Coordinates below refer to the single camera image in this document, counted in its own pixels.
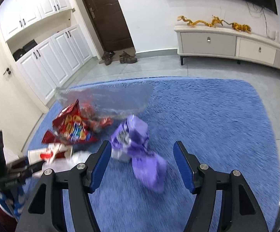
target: brown boot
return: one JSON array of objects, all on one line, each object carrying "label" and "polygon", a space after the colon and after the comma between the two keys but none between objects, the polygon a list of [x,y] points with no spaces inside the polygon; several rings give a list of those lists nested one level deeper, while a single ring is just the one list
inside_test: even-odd
[{"label": "brown boot", "polygon": [[101,59],[104,60],[104,64],[108,66],[112,63],[112,57],[113,56],[109,52],[105,52]]},{"label": "brown boot", "polygon": [[120,55],[120,63],[121,64],[124,64],[124,63],[125,64],[133,64],[135,62],[137,62],[137,58],[129,55],[125,51],[122,53],[122,55]]}]

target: dragon figurine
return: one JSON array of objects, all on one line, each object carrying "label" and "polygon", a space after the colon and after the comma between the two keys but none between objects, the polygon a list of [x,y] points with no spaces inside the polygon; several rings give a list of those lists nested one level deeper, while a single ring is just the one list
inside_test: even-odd
[{"label": "dragon figurine", "polygon": [[192,20],[187,19],[185,16],[178,16],[177,21],[181,21],[181,20],[183,22],[187,22],[187,25],[191,26],[191,27],[195,27],[196,24],[198,24],[198,23],[203,23],[204,25],[206,25],[208,27],[216,27],[216,24],[223,25],[223,20],[220,20],[219,17],[215,17],[215,16],[213,16],[211,23],[207,23],[206,21],[203,21],[203,20],[197,20],[197,21],[193,22]]},{"label": "dragon figurine", "polygon": [[195,27],[198,23],[203,23],[204,25],[208,26],[208,27],[216,27],[217,24],[221,24],[223,26],[223,22],[225,22],[228,25],[231,25],[232,28],[236,31],[244,31],[244,32],[248,32],[251,33],[252,29],[249,25],[247,24],[238,24],[237,22],[233,22],[233,23],[227,23],[225,20],[221,20],[219,17],[213,16],[212,22],[211,23],[207,23],[206,21],[203,20],[197,20],[195,22],[193,22],[190,19],[187,19],[185,16],[178,16],[177,21],[183,21],[183,22],[187,22],[188,26],[191,27]]},{"label": "dragon figurine", "polygon": [[231,25],[231,27],[236,31],[244,31],[247,33],[251,33],[252,31],[251,27],[247,24],[238,24],[237,22],[227,23],[225,20],[222,21],[224,21],[228,25]]}]

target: door lock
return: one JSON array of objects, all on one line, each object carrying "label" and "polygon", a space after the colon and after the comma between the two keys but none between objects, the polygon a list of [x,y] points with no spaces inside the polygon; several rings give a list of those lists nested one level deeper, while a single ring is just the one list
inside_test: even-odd
[{"label": "door lock", "polygon": [[10,70],[9,67],[6,69],[6,71],[3,73],[3,75],[5,75],[7,72],[8,72],[9,75],[11,75],[11,70]]}]

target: white tv stand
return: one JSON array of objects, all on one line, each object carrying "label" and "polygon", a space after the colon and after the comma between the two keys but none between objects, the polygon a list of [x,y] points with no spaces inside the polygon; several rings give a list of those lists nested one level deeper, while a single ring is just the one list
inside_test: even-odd
[{"label": "white tv stand", "polygon": [[280,69],[280,43],[232,28],[176,25],[178,55],[213,56],[259,63]]}]

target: purple plastic bag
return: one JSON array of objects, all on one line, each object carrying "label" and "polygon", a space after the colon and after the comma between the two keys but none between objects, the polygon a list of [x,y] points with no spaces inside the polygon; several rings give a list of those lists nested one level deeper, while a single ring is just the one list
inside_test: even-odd
[{"label": "purple plastic bag", "polygon": [[135,177],[149,189],[161,193],[167,162],[158,154],[147,151],[148,125],[137,116],[129,116],[111,136],[114,151],[122,151],[132,158]]}]

